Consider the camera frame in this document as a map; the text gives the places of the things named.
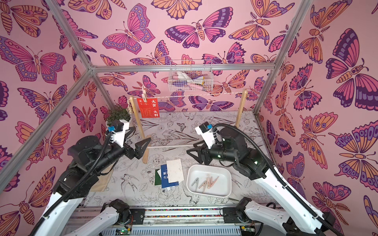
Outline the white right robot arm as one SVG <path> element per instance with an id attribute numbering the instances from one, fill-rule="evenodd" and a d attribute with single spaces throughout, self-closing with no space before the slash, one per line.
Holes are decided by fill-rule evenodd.
<path id="1" fill-rule="evenodd" d="M 311 205 L 242 130 L 228 124 L 205 122 L 195 131 L 203 140 L 187 150 L 188 155 L 202 165 L 209 165 L 212 160 L 230 162 L 236 171 L 266 190 L 283 209 L 262 206 L 244 197 L 234 208 L 241 221 L 258 221 L 287 236 L 323 236 L 326 231 L 342 235 L 334 227 L 335 217 Z"/>

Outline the green postcard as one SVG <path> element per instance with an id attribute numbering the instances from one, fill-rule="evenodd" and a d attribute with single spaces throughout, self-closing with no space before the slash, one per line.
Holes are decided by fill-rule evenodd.
<path id="1" fill-rule="evenodd" d="M 158 174 L 156 173 L 156 170 L 155 170 L 155 183 L 154 185 L 155 186 L 159 186 L 161 185 L 161 178 L 158 176 Z"/>

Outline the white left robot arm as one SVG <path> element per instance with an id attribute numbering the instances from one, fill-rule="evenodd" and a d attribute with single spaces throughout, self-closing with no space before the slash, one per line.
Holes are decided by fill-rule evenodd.
<path id="1" fill-rule="evenodd" d="M 61 174 L 52 190 L 49 204 L 31 231 L 32 236 L 59 236 L 72 214 L 88 195 L 91 188 L 103 176 L 104 170 L 115 164 L 121 157 L 141 159 L 151 142 L 146 138 L 135 144 L 119 145 L 117 138 L 125 140 L 126 131 L 113 126 L 101 144 L 97 136 L 85 136 L 68 149 L 73 158 Z"/>

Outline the blue postcard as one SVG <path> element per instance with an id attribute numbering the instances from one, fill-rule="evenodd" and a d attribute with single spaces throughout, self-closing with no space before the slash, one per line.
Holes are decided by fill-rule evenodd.
<path id="1" fill-rule="evenodd" d="M 170 188 L 170 187 L 179 185 L 179 182 L 172 182 L 172 183 L 169 182 L 168 169 L 167 169 L 166 164 L 161 165 L 160 170 L 161 170 L 161 187 L 162 188 Z"/>

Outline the grey clothespin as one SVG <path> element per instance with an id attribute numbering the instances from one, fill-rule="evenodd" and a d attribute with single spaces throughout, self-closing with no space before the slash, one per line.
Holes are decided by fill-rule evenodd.
<path id="1" fill-rule="evenodd" d="M 199 178 L 196 178 L 193 183 L 191 184 L 191 186 L 195 186 L 195 187 L 198 187 L 198 183 L 199 183 Z"/>

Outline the plain white postcard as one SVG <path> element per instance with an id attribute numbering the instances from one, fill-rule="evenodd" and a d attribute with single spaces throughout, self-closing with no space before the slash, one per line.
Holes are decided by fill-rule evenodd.
<path id="1" fill-rule="evenodd" d="M 184 181 L 184 173 L 182 168 L 181 159 L 168 160 L 166 162 L 168 169 L 169 182 L 182 182 Z"/>

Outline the red postcard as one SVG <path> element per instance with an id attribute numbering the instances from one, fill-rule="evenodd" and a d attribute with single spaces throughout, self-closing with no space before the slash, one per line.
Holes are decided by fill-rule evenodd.
<path id="1" fill-rule="evenodd" d="M 142 118 L 159 118 L 159 106 L 157 98 L 137 99 L 137 104 Z"/>

